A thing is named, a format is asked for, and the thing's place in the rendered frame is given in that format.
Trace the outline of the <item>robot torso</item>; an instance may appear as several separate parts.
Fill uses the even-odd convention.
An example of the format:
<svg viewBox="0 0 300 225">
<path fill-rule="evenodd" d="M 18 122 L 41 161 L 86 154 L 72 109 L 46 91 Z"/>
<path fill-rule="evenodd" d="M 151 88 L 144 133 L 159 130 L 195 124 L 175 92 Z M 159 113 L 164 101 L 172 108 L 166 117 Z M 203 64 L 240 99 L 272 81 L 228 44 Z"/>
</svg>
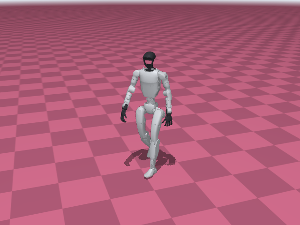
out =
<svg viewBox="0 0 300 225">
<path fill-rule="evenodd" d="M 161 88 L 161 80 L 158 77 L 157 68 L 152 68 L 153 71 L 146 71 L 147 68 L 142 68 L 139 77 L 140 77 L 140 85 L 141 91 L 144 97 L 147 97 L 147 102 L 144 103 L 144 111 L 148 114 L 154 114 L 156 107 L 158 107 L 158 103 L 155 102 L 155 97 L 158 95 Z"/>
</svg>

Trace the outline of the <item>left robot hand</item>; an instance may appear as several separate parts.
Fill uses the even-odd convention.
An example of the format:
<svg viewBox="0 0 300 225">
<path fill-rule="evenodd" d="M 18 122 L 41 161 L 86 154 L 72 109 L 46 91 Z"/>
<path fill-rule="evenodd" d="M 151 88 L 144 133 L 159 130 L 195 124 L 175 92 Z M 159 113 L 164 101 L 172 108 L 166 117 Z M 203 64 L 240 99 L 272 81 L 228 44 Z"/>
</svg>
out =
<svg viewBox="0 0 300 225">
<path fill-rule="evenodd" d="M 162 123 L 164 123 L 164 121 L 166 121 L 164 126 L 166 126 L 166 124 L 167 124 L 167 126 L 170 126 L 173 124 L 171 114 L 172 113 L 167 113 L 167 109 L 166 109 L 166 117 L 162 122 Z"/>
</svg>

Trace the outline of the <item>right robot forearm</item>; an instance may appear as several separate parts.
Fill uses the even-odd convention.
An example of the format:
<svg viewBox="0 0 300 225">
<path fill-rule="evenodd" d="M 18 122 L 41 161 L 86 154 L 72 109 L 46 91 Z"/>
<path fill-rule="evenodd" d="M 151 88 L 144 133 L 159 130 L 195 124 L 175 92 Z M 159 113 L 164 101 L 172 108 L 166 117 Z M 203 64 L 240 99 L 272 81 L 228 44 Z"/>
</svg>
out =
<svg viewBox="0 0 300 225">
<path fill-rule="evenodd" d="M 130 88 L 130 87 L 129 87 Z M 129 88 L 128 88 L 128 90 L 127 90 L 127 93 L 126 93 L 126 97 L 125 97 L 125 99 L 124 99 L 124 104 L 122 105 L 122 107 L 124 107 L 125 106 L 125 104 L 129 104 L 129 102 L 130 102 L 130 99 L 131 99 L 131 97 L 132 97 L 132 94 L 130 93 L 130 92 L 128 92 L 129 91 Z"/>
</svg>

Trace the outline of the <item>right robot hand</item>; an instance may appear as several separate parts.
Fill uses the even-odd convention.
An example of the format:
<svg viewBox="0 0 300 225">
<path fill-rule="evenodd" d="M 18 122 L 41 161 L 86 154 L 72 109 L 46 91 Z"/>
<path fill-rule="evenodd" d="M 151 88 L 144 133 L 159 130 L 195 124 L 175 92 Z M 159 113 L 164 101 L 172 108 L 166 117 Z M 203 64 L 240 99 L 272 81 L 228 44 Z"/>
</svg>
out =
<svg viewBox="0 0 300 225">
<path fill-rule="evenodd" d="M 122 122 L 126 122 L 126 121 L 124 120 L 124 116 L 125 116 L 125 118 L 127 118 L 127 117 L 126 117 L 126 114 L 125 114 L 127 108 L 128 108 L 128 105 L 127 105 L 127 104 L 125 104 L 125 106 L 122 108 L 121 118 L 120 118 Z"/>
</svg>

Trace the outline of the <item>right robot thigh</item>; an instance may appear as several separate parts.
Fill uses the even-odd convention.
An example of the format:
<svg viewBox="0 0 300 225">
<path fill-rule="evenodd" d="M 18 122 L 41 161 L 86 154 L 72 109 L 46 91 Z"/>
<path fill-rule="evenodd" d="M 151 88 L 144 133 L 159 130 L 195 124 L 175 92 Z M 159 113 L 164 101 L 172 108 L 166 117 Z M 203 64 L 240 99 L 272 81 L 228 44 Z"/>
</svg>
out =
<svg viewBox="0 0 300 225">
<path fill-rule="evenodd" d="M 137 129 L 139 132 L 139 135 L 142 139 L 147 139 L 149 136 L 149 132 L 145 130 L 145 111 L 144 111 L 144 106 L 140 106 L 136 110 L 136 124 L 137 124 Z"/>
</svg>

